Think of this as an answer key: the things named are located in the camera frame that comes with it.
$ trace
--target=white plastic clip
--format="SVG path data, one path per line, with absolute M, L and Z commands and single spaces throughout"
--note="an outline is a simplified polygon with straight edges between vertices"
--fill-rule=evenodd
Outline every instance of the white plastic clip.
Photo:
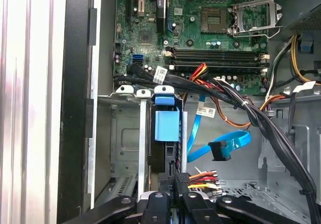
M 244 105 L 246 105 L 248 103 L 249 103 L 248 101 L 244 101 L 244 102 L 242 102 L 241 106 L 243 107 Z

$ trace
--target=cable tie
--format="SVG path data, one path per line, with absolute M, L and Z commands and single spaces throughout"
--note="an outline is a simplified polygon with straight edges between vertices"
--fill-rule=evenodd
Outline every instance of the cable tie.
M 244 105 L 246 105 L 248 103 L 249 103 L 248 101 L 244 101 L 244 102 L 242 102 L 241 106 L 243 107 Z
M 316 191 L 306 191 L 306 190 L 300 190 L 300 195 L 316 195 Z

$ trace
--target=vent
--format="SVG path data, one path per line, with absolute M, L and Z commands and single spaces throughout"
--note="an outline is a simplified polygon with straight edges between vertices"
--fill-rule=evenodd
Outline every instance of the vent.
M 123 195 L 123 193 L 124 193 L 125 190 L 126 190 L 127 184 L 129 183 L 129 180 L 130 180 L 130 177 L 126 177 L 126 178 L 124 179 L 124 182 L 122 183 L 122 185 L 121 185 L 121 187 L 120 187 L 120 189 L 119 189 L 119 191 L 118 191 L 118 193 L 117 193 L 117 196 Z
M 295 31 L 321 31 L 321 5 L 302 17 L 290 28 Z

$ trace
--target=cable label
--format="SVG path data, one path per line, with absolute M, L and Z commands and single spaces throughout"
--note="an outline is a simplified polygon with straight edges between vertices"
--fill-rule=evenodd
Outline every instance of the cable label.
M 205 117 L 214 118 L 215 112 L 216 112 L 215 108 L 199 106 L 197 108 L 196 114 L 205 116 Z
M 157 66 L 153 82 L 162 85 L 167 74 L 167 69 Z

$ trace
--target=chip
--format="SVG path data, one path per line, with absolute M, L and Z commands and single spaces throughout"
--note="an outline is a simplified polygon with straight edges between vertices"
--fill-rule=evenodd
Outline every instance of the chip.
M 202 33 L 226 33 L 226 10 L 217 8 L 201 9 Z
M 151 45 L 152 44 L 152 32 L 151 31 L 139 31 L 138 43 L 140 45 Z

